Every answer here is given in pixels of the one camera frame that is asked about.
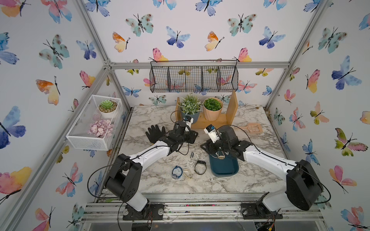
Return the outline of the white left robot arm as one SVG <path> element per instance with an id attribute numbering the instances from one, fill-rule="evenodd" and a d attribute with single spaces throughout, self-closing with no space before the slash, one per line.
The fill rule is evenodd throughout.
<path id="1" fill-rule="evenodd" d="M 142 172 L 160 159 L 179 152 L 184 143 L 193 144 L 198 132 L 190 127 L 185 121 L 175 122 L 170 131 L 158 125 L 149 127 L 146 135 L 152 145 L 135 155 L 117 156 L 104 180 L 104 187 L 137 212 L 143 211 L 148 200 L 138 190 Z"/>

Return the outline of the black digital watch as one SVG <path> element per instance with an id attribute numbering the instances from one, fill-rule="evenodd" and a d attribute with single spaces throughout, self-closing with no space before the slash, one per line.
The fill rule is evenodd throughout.
<path id="1" fill-rule="evenodd" d="M 198 160 L 194 165 L 194 171 L 197 175 L 203 175 L 207 171 L 207 164 L 203 160 Z"/>

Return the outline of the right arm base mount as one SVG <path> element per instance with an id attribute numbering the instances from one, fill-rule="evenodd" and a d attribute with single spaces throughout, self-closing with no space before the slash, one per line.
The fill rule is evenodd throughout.
<path id="1" fill-rule="evenodd" d="M 263 204 L 263 199 L 268 194 L 269 193 L 263 194 L 263 196 L 255 202 L 242 203 L 241 214 L 243 216 L 243 219 L 264 219 L 264 218 L 283 219 L 283 215 L 279 214 L 277 210 L 270 211 Z"/>

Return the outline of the blue round watch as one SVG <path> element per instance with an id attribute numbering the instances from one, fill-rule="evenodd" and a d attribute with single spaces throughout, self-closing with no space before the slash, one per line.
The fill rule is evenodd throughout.
<path id="1" fill-rule="evenodd" d="M 179 180 L 183 175 L 183 169 L 180 166 L 175 166 L 172 169 L 172 178 L 175 180 Z"/>

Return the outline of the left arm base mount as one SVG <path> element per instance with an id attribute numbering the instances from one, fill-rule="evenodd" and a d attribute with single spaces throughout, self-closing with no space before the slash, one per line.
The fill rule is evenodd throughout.
<path id="1" fill-rule="evenodd" d="M 147 204 L 142 211 L 138 212 L 133 207 L 126 205 L 123 210 L 122 220 L 162 220 L 164 204 Z"/>

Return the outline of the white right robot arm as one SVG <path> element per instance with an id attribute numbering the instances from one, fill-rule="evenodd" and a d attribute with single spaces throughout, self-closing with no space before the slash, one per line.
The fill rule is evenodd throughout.
<path id="1" fill-rule="evenodd" d="M 209 155 L 225 152 L 241 161 L 255 164 L 279 177 L 285 186 L 275 192 L 266 193 L 260 200 L 268 211 L 295 207 L 308 211 L 323 193 L 324 185 L 311 164 L 305 160 L 295 162 L 268 153 L 251 140 L 240 140 L 233 125 L 216 128 L 209 125 L 204 132 L 209 136 L 201 148 Z"/>

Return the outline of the beige strap watch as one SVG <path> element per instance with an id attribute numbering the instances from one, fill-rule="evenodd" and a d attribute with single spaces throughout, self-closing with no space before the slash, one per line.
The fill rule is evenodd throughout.
<path id="1" fill-rule="evenodd" d="M 225 152 L 224 152 L 224 151 L 218 151 L 218 152 L 217 152 L 217 158 L 218 158 L 219 160 L 224 160 L 224 159 L 226 158 L 226 154 L 225 154 Z"/>

